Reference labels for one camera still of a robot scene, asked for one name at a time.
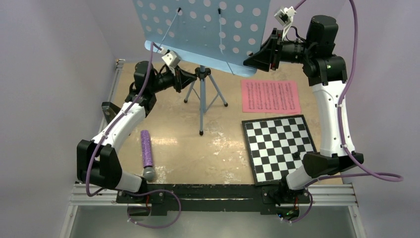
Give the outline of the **light blue music stand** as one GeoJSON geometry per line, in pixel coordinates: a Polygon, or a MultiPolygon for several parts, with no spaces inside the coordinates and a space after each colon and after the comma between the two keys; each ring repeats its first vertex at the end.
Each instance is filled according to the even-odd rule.
{"type": "Polygon", "coordinates": [[[152,43],[171,50],[198,72],[217,69],[250,77],[249,53],[259,51],[270,2],[267,0],[135,0],[144,30],[145,48],[152,43]]]}

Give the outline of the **black metronome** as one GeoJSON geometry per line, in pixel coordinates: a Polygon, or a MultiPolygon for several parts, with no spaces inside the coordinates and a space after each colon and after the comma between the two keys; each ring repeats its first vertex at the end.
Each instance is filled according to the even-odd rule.
{"type": "Polygon", "coordinates": [[[114,118],[121,111],[121,108],[112,102],[102,102],[101,109],[106,121],[106,124],[110,124],[114,118]]]}

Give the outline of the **purple glitter microphone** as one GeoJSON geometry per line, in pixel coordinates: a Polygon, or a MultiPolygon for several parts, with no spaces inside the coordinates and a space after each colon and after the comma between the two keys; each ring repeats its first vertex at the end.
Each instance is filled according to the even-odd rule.
{"type": "Polygon", "coordinates": [[[147,181],[154,181],[156,178],[156,171],[154,169],[152,142],[148,130],[141,131],[141,149],[143,160],[143,178],[147,181]]]}

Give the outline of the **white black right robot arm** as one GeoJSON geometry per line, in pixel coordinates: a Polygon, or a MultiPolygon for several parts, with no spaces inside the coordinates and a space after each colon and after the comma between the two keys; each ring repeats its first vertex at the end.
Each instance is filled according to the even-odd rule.
{"type": "Polygon", "coordinates": [[[348,126],[345,89],[346,63],[333,53],[338,32],[336,19],[326,15],[311,18],[305,39],[285,41],[284,31],[273,29],[260,50],[244,60],[244,66],[262,71],[276,70],[281,62],[299,63],[315,96],[321,125],[319,152],[308,152],[303,164],[281,181],[279,198],[291,201],[310,182],[332,176],[364,162],[355,150],[348,126]]]}

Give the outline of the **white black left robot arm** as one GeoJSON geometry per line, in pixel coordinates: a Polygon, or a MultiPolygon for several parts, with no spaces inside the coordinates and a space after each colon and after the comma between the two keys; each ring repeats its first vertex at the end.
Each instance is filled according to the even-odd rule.
{"type": "Polygon", "coordinates": [[[176,66],[173,70],[164,65],[156,70],[150,61],[135,65],[134,81],[122,107],[116,107],[115,116],[98,135],[82,139],[76,148],[77,179],[86,185],[128,191],[136,203],[146,200],[148,190],[142,176],[126,172],[121,167],[118,151],[122,144],[151,112],[157,99],[156,93],[173,88],[176,92],[196,81],[196,73],[176,66]]]}

